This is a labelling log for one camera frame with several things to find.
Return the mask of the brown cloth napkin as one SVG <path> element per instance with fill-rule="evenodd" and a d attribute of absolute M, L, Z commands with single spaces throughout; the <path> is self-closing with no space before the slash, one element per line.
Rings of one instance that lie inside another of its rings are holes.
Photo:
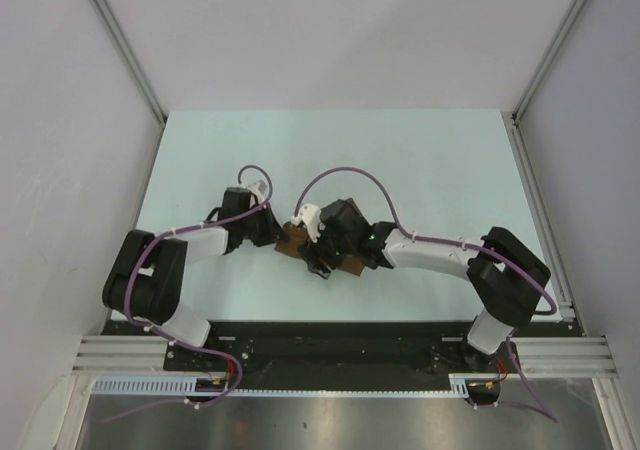
<path fill-rule="evenodd" d="M 323 279 L 328 279 L 333 270 L 339 270 L 351 275 L 360 276 L 365 265 L 355 257 L 343 254 L 338 247 L 323 240 L 325 231 L 317 243 L 312 243 L 304 227 L 295 227 L 290 220 L 282 225 L 285 240 L 275 246 L 275 250 L 288 257 L 303 260 L 307 269 Z"/>

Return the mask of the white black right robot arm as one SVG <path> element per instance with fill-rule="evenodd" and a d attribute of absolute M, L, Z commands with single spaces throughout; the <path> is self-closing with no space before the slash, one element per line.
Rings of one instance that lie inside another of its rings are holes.
<path fill-rule="evenodd" d="M 356 265 L 422 269 L 468 281 L 483 305 L 461 346 L 462 361 L 473 371 L 486 370 L 507 337 L 531 322 L 551 277 L 546 264 L 502 227 L 467 240 L 414 236 L 395 222 L 369 223 L 351 199 L 324 208 L 305 204 L 291 223 L 306 232 L 299 256 L 322 278 Z"/>

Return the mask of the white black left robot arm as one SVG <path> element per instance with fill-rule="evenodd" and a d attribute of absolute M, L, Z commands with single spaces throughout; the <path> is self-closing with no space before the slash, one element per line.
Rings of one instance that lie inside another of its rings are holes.
<path fill-rule="evenodd" d="M 204 223 L 171 233 L 151 251 L 146 248 L 156 238 L 153 233 L 128 232 L 103 287 L 103 304 L 119 313 L 128 309 L 135 321 L 187 344 L 185 355 L 197 368 L 214 367 L 221 346 L 208 337 L 209 321 L 182 299 L 185 271 L 190 264 L 228 255 L 246 241 L 263 247 L 286 240 L 266 202 L 268 195 L 263 180 L 229 187 Z"/>

